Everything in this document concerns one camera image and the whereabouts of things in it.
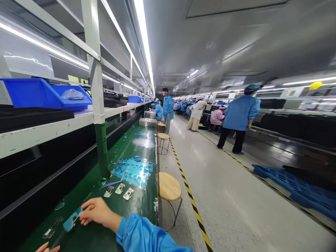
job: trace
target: chair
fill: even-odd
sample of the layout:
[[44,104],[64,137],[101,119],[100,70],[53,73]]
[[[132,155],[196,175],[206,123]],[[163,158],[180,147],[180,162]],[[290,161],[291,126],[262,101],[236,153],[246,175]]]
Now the chair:
[[[170,231],[173,230],[173,228],[176,225],[177,216],[179,214],[178,212],[180,211],[180,207],[182,205],[182,200],[183,200],[181,197],[182,189],[181,189],[179,182],[172,175],[168,173],[159,172],[158,182],[159,182],[159,197],[164,200],[167,200],[170,203],[171,207],[174,210],[174,214],[175,214],[175,220],[174,220],[173,227],[169,229],[168,231],[166,231],[167,233],[169,233]],[[171,201],[176,201],[179,198],[181,199],[181,201],[180,201],[180,204],[176,212]]]

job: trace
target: hand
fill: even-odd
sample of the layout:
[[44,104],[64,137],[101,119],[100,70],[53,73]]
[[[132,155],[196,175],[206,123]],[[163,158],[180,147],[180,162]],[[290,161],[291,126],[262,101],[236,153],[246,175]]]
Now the hand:
[[56,248],[53,248],[52,250],[49,250],[49,248],[47,248],[48,244],[49,244],[49,242],[47,241],[41,247],[39,247],[35,252],[58,252],[61,248],[61,246],[57,246]]
[[117,233],[121,216],[112,212],[102,198],[89,199],[81,208],[86,208],[79,215],[79,220],[82,225],[86,226],[91,221],[94,221]]

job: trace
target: plastic bag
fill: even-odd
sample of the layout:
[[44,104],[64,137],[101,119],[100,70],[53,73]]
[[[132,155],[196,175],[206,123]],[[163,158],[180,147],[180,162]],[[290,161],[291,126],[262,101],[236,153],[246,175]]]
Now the plastic bag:
[[62,98],[68,100],[85,100],[88,97],[75,89],[68,89],[62,94]]

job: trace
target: black pants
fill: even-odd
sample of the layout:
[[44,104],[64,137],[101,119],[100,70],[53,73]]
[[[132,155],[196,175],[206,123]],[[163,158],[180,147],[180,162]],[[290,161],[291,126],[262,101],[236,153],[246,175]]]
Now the black pants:
[[[217,146],[219,148],[223,148],[224,143],[226,141],[226,137],[230,133],[230,131],[233,129],[228,129],[228,128],[222,128],[222,133],[220,134],[220,138],[218,141]],[[232,152],[239,153],[241,152],[243,148],[243,143],[244,143],[244,138],[245,138],[245,133],[246,131],[235,131],[236,132],[236,141],[234,143],[234,147],[232,149]]]

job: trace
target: air vent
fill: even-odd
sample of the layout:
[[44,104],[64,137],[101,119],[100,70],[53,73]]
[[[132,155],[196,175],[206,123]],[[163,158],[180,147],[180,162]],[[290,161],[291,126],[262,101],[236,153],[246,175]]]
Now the air vent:
[[161,86],[175,86],[176,82],[163,82]]
[[176,76],[187,76],[189,73],[188,72],[182,72],[182,73],[164,73],[164,77],[176,77]]

